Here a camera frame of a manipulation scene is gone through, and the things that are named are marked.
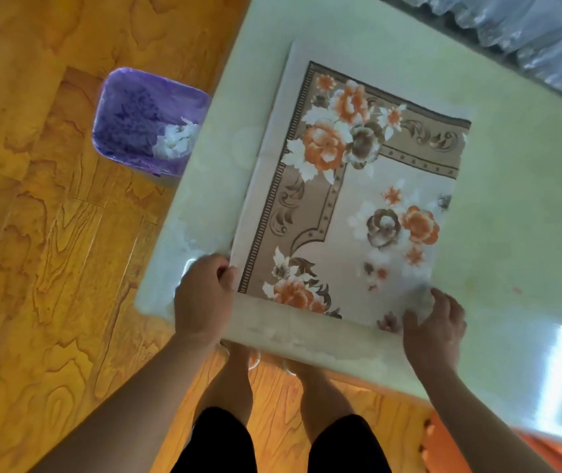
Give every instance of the wooden floor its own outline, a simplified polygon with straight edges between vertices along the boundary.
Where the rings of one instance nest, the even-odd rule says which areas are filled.
[[[249,0],[0,0],[0,472],[24,472],[171,335],[133,307],[174,191],[100,158],[103,78],[133,66],[212,92]],[[208,359],[153,471],[168,471]],[[301,387],[251,373],[261,471],[305,471]],[[424,471],[426,407],[341,385],[395,472]]]

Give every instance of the purple trash bin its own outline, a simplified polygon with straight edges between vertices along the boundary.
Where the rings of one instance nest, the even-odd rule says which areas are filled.
[[[115,162],[157,176],[181,176],[191,153],[156,159],[152,146],[168,124],[182,118],[202,125],[210,98],[204,91],[132,68],[119,68],[104,81],[93,124],[95,149]]]

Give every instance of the light green tabletop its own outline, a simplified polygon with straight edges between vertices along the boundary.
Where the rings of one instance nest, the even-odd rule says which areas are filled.
[[[136,298],[173,318],[192,259],[229,252],[293,39],[475,110],[432,280],[466,307],[460,373],[562,438],[562,99],[379,0],[253,0]],[[425,397],[398,337],[238,295],[227,337]]]

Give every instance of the black shorts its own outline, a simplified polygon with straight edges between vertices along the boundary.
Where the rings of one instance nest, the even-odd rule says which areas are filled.
[[[253,440],[244,425],[218,407],[198,417],[172,473],[235,471],[256,473]],[[308,473],[391,473],[371,427],[359,415],[333,422],[309,452]]]

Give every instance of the hand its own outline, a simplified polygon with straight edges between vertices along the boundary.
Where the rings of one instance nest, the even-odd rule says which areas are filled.
[[[433,288],[434,308],[419,325],[417,314],[403,316],[403,348],[419,380],[445,368],[456,371],[461,339],[467,322],[465,310],[451,295]]]
[[[190,267],[174,299],[179,341],[204,348],[220,341],[233,311],[236,274],[237,268],[220,254],[201,257]]]

